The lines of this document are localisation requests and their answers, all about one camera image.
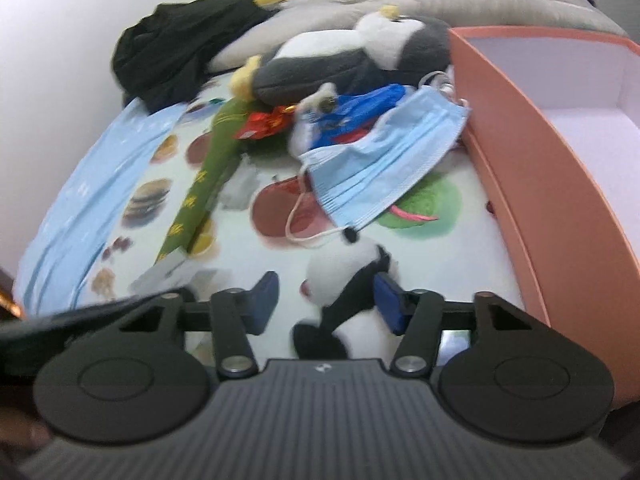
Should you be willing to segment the small panda plush toy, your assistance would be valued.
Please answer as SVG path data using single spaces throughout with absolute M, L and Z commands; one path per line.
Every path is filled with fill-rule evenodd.
M 301 360 L 346 360 L 346 344 L 336 330 L 374 308 L 373 281 L 380 273 L 398 275 L 398 263 L 380 244 L 353 228 L 311 256 L 300 293 L 319 308 L 319 322 L 298 322 L 292 343 Z

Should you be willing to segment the light blue face mask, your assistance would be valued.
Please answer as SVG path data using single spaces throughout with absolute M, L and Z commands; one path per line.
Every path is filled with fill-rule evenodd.
M 306 237 L 294 234 L 294 206 L 285 238 L 305 244 L 345 228 L 362 230 L 437 166 L 456 144 L 470 111 L 465 100 L 423 86 L 383 114 L 360 140 L 300 156 L 300 188 L 311 190 L 333 228 Z

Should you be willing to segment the red candy wrapper snack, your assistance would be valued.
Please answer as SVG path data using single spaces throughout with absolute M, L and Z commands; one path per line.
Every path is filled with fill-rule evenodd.
M 288 130 L 294 122 L 295 106 L 278 106 L 269 112 L 253 112 L 235 133 L 238 140 L 262 140 Z

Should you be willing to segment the blue snack packet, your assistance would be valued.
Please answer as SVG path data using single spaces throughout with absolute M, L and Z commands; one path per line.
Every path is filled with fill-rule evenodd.
M 338 94 L 327 82 L 294 110 L 294 126 L 288 150 L 294 157 L 315 148 L 352 142 L 352 138 L 405 99 L 409 90 L 401 84 L 388 84 L 363 94 Z

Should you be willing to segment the fruit print bed sheet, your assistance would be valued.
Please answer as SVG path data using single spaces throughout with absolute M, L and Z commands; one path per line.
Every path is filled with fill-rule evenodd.
M 154 264 L 175 216 L 192 203 L 214 136 L 239 128 L 247 111 L 232 102 L 226 77 L 191 103 L 148 114 L 122 110 L 78 162 L 18 265 L 13 291 L 31 315 L 127 297 Z M 302 195 L 298 162 L 285 138 L 241 148 L 234 179 L 207 200 L 198 240 L 171 278 L 193 278 L 206 295 L 280 278 L 280 301 L 258 342 L 261 359 L 289 356 L 291 327 L 315 318 L 303 294 L 314 246 L 330 222 Z M 519 304 L 521 294 L 498 224 L 464 148 L 454 148 L 399 204 L 364 231 L 394 257 L 405 288 L 469 300 L 488 289 Z

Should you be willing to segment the green embroidered fabric hammer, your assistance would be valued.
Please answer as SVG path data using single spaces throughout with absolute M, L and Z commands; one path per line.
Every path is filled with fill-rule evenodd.
M 212 208 L 209 202 L 216 200 L 222 186 L 239 165 L 242 141 L 235 135 L 248 121 L 250 114 L 265 110 L 269 110 L 269 107 L 257 101 L 245 102 L 235 98 L 225 102 L 218 110 L 210 124 L 205 158 L 166 233 L 156 262 L 162 261 L 176 249 L 189 251 L 196 231 Z

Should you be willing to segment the orange cardboard box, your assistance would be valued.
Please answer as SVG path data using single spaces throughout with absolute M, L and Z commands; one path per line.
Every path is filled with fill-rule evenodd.
M 639 397 L 639 47 L 577 29 L 450 30 L 463 139 L 528 314 Z

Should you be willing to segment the black clothing pile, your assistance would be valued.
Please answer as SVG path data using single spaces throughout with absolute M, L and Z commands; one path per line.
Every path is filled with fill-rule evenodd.
M 274 14 L 254 0 L 159 4 L 125 29 L 115 46 L 111 68 L 124 101 L 139 99 L 153 114 L 193 100 L 208 63 Z

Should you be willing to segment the grey white penguin plush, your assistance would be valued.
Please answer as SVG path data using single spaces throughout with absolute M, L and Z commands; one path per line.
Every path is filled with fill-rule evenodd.
M 449 29 L 439 18 L 412 18 L 384 6 L 351 29 L 301 32 L 252 56 L 231 76 L 231 94 L 283 106 L 311 96 L 322 84 L 333 84 L 339 94 L 367 93 L 386 84 L 416 87 L 422 77 L 450 64 Z

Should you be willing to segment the grey duvet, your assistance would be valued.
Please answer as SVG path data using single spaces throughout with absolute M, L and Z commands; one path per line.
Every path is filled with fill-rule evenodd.
M 212 72 L 232 70 L 301 32 L 350 29 L 363 15 L 388 4 L 412 18 L 439 18 L 452 27 L 544 26 L 624 34 L 588 0 L 285 0 L 272 18 L 222 49 L 208 67 Z

